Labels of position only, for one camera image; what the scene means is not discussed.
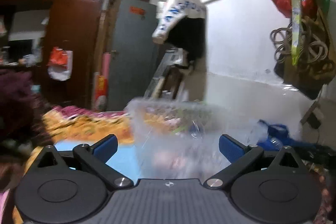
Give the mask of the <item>blue plastic bag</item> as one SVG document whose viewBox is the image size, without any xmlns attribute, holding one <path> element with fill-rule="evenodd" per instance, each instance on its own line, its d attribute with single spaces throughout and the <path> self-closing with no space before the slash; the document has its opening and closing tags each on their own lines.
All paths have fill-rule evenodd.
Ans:
<svg viewBox="0 0 336 224">
<path fill-rule="evenodd" d="M 293 146 L 296 141 L 289 136 L 288 127 L 284 124 L 269 124 L 264 120 L 258 121 L 267 131 L 267 137 L 259 140 L 257 145 L 265 151 L 279 151 L 284 146 Z"/>
</svg>

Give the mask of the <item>floral orange bed sheet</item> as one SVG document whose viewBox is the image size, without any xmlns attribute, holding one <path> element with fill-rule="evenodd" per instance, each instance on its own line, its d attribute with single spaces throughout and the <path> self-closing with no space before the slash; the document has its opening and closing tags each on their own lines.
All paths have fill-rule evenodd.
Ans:
<svg viewBox="0 0 336 224">
<path fill-rule="evenodd" d="M 56 106 L 43 115 L 46 131 L 54 142 L 97 142 L 113 134 L 120 144 L 134 143 L 130 118 L 125 111 L 94 112 L 76 106 Z"/>
</svg>

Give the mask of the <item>clear plastic basket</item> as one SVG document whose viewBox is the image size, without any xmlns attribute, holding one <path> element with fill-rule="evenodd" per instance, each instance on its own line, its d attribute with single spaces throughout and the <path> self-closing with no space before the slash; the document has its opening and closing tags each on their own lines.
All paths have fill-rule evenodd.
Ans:
<svg viewBox="0 0 336 224">
<path fill-rule="evenodd" d="M 205 181 L 230 164 L 219 151 L 221 135 L 244 145 L 266 136 L 256 119 L 198 102 L 134 98 L 126 111 L 141 178 Z"/>
</svg>

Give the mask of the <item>red poster roll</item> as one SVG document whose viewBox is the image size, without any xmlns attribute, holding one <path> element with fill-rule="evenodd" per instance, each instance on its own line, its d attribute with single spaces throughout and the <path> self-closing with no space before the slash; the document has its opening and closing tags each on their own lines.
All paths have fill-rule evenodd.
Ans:
<svg viewBox="0 0 336 224">
<path fill-rule="evenodd" d="M 93 109 L 98 112 L 102 112 L 106 108 L 110 58 L 111 54 L 108 52 L 102 55 L 101 72 L 95 79 Z"/>
</svg>

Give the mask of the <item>maroon clothes pile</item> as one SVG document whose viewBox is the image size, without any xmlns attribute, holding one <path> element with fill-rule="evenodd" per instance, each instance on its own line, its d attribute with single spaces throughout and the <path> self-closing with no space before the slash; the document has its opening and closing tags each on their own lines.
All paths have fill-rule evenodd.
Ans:
<svg viewBox="0 0 336 224">
<path fill-rule="evenodd" d="M 30 72 L 1 70 L 1 141 L 52 143 L 42 121 L 41 101 L 31 85 Z"/>
</svg>

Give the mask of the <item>orange white plastic bag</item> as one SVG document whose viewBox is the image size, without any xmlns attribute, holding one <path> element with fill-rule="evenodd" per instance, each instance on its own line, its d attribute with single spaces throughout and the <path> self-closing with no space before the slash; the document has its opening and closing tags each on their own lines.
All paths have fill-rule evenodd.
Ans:
<svg viewBox="0 0 336 224">
<path fill-rule="evenodd" d="M 73 52 L 53 47 L 48 66 L 48 74 L 56 81 L 67 81 L 72 74 Z"/>
</svg>

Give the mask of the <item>brown hanging bag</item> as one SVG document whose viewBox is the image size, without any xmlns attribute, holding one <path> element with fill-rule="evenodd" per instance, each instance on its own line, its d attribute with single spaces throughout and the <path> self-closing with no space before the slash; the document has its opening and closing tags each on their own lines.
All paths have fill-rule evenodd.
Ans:
<svg viewBox="0 0 336 224">
<path fill-rule="evenodd" d="M 301 0 L 300 38 L 293 53 L 292 25 L 272 30 L 275 47 L 275 74 L 285 84 L 315 100 L 323 85 L 335 77 L 335 47 L 327 16 L 331 0 Z"/>
</svg>

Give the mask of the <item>black hanging garment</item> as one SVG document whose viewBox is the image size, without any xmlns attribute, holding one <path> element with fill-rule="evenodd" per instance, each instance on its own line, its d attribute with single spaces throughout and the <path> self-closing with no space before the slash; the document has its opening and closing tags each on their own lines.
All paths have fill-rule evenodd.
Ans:
<svg viewBox="0 0 336 224">
<path fill-rule="evenodd" d="M 206 40 L 206 21 L 203 18 L 181 19 L 168 33 L 166 43 L 186 51 L 187 64 L 203 57 Z"/>
</svg>

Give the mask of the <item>grey metal door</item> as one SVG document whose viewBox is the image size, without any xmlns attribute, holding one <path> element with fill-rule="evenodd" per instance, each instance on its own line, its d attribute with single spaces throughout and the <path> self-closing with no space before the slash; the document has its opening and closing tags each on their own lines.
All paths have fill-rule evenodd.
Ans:
<svg viewBox="0 0 336 224">
<path fill-rule="evenodd" d="M 158 45 L 152 41 L 156 26 L 155 5 L 120 0 L 110 42 L 107 110 L 123 110 L 145 94 L 157 67 Z"/>
</svg>

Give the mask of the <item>dark red wooden wardrobe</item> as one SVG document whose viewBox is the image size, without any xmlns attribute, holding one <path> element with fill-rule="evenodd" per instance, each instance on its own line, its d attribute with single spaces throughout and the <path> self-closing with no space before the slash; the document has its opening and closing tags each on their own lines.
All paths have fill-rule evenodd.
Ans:
<svg viewBox="0 0 336 224">
<path fill-rule="evenodd" d="M 42 47 L 42 64 L 34 72 L 43 96 L 56 105 L 88 107 L 91 102 L 93 56 L 103 0 L 1 0 L 1 15 L 48 10 L 49 23 Z M 72 73 L 66 81 L 53 80 L 48 62 L 54 47 L 72 51 Z"/>
</svg>

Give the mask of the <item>white cloth with blue letters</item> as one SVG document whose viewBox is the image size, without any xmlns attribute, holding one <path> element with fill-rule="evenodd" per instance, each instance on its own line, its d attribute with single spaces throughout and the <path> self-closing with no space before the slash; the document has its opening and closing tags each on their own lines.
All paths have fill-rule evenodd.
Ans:
<svg viewBox="0 0 336 224">
<path fill-rule="evenodd" d="M 153 42 L 163 44 L 169 32 L 184 18 L 205 19 L 206 7 L 201 0 L 167 0 L 152 34 Z"/>
</svg>

